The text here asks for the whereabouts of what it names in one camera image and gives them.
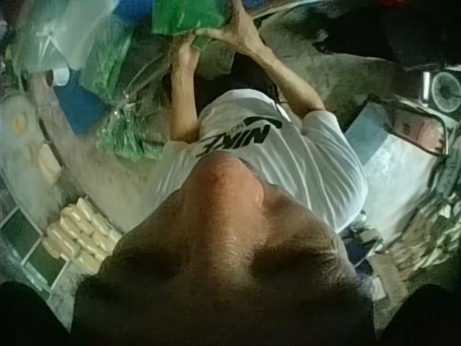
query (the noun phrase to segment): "hand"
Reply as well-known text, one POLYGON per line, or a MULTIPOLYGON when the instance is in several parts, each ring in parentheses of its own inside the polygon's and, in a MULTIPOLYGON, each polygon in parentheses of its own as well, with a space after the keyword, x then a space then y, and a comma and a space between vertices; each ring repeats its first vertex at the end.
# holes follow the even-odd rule
POLYGON ((242 0, 232 0, 232 20, 222 29, 197 29, 197 36, 214 38, 229 44, 240 54, 257 57, 265 47, 252 18, 246 13, 242 0))
POLYGON ((194 40, 195 35, 191 33, 186 37, 181 37, 179 41, 174 43, 172 53, 172 74, 180 73, 194 76, 200 57, 200 52, 192 46, 194 40))

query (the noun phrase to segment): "green plastic bag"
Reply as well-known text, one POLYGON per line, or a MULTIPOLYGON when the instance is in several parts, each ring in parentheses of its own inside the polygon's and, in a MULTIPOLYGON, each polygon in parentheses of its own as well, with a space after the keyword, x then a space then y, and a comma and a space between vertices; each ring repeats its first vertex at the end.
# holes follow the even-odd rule
POLYGON ((160 161, 164 143, 147 142, 140 138, 139 121, 133 107, 114 111, 97 133, 97 148, 133 162, 143 157, 160 161))
MULTIPOLYGON (((222 27, 231 11, 226 0, 156 0, 152 32, 183 35, 199 27, 222 27)), ((204 50, 210 39, 198 37, 194 47, 204 50)))
POLYGON ((112 15, 100 24, 93 48, 81 70, 80 85, 114 103, 115 88, 130 47, 133 28, 112 15))

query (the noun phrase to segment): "plastic bag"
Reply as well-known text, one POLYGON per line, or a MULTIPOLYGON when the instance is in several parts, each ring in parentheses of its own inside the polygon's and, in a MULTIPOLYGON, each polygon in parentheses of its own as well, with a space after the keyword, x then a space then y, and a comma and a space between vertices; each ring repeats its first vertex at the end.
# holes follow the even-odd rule
POLYGON ((117 16, 109 16, 100 24, 94 46, 81 70, 80 85, 103 100, 113 97, 123 61, 130 46, 133 29, 117 16))
POLYGON ((134 114, 134 105, 129 105, 114 111, 98 131, 97 148, 134 162, 143 157, 159 161, 164 144, 145 142, 139 133, 139 119, 134 114))
POLYGON ((117 7, 119 0, 70 0, 59 19, 53 39, 73 70, 85 66, 99 24, 117 7))
POLYGON ((23 69, 33 74, 67 66, 52 37, 67 5, 68 0, 35 0, 24 5, 13 57, 15 74, 23 69))
MULTIPOLYGON (((230 14, 225 0, 156 0, 152 32, 182 35, 198 27, 221 27, 230 14)), ((199 37, 194 46, 204 50, 209 41, 199 37)))

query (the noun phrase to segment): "white t-shirt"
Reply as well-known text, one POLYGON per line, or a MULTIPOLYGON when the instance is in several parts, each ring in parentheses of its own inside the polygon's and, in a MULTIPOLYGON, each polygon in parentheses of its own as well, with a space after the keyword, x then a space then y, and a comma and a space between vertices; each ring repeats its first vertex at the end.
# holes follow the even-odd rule
POLYGON ((357 155, 336 117, 311 112, 301 131, 266 95, 233 90, 200 114, 200 140, 165 145, 148 191, 146 213, 179 189, 197 161, 214 150, 231 151, 267 182, 279 185, 339 232, 361 211, 367 183, 357 155))

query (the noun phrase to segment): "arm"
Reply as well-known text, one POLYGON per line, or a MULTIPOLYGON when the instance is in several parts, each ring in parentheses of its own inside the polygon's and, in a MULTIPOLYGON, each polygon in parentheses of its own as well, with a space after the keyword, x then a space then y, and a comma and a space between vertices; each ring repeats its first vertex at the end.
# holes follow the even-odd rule
POLYGON ((324 110, 325 106, 317 92, 286 67, 259 37, 253 20, 246 13, 241 0, 233 0, 233 16, 230 24, 223 29, 198 29, 196 35, 221 40, 239 53, 252 58, 280 88, 294 113, 303 118, 312 110, 324 110))
POLYGON ((264 46, 253 60, 260 65, 287 99, 292 111, 301 119, 313 110, 325 110, 317 92, 292 69, 281 62, 269 47, 264 46))
POLYGON ((194 73, 199 52, 191 46, 194 39, 194 35, 188 36, 174 54, 169 117, 169 135, 172 141, 194 143, 199 135, 194 97, 194 73))

